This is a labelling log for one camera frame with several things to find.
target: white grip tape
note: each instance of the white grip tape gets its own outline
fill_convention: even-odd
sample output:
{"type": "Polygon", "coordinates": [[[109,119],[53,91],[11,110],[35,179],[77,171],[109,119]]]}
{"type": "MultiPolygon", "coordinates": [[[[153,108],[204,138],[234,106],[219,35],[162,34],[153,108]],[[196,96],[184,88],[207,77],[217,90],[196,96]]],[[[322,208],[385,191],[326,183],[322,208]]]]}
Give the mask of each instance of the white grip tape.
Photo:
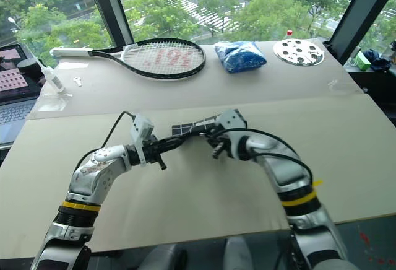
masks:
{"type": "Polygon", "coordinates": [[[90,56],[89,51],[92,48],[52,48],[50,53],[52,56],[90,56]]]}

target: blue plastic bag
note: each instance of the blue plastic bag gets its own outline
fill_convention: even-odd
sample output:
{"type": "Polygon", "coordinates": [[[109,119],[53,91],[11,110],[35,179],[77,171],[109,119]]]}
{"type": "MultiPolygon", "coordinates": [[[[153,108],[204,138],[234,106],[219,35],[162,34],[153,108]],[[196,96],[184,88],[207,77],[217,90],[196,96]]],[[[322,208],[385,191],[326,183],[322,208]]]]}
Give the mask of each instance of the blue plastic bag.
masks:
{"type": "Polygon", "coordinates": [[[229,73],[238,73],[261,67],[267,61],[254,42],[218,42],[215,51],[229,73]]]}

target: yellow band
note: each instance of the yellow band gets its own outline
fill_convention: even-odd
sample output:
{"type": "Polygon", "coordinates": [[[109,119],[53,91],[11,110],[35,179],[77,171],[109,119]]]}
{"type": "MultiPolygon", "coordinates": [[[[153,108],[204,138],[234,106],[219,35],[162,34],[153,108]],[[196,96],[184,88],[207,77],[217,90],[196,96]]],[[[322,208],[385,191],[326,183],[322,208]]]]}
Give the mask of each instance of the yellow band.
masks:
{"type": "Polygon", "coordinates": [[[62,206],[74,208],[74,209],[90,210],[90,211],[99,211],[100,210],[100,206],[77,204],[77,203],[72,203],[72,202],[67,202],[67,201],[63,201],[62,206]]]}
{"type": "Polygon", "coordinates": [[[283,206],[297,206],[301,205],[304,203],[307,203],[308,201],[314,199],[316,197],[316,192],[312,191],[311,193],[307,194],[306,196],[303,196],[302,198],[299,198],[297,200],[292,200],[292,201],[282,201],[283,206]]]}

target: crosswalk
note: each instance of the crosswalk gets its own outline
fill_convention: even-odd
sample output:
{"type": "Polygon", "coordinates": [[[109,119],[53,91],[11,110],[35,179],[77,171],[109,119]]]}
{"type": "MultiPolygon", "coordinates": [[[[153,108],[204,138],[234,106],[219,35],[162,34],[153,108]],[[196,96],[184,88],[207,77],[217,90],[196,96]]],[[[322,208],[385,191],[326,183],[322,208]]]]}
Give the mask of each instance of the crosswalk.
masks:
{"type": "MultiPolygon", "coordinates": [[[[213,24],[215,31],[221,32],[223,28],[223,19],[216,13],[213,14],[213,12],[207,11],[205,8],[198,9],[199,7],[197,4],[188,0],[181,0],[181,6],[191,17],[197,20],[199,25],[211,27],[213,24]]],[[[224,31],[232,31],[238,26],[239,23],[233,22],[229,17],[224,18],[224,31]]]]}

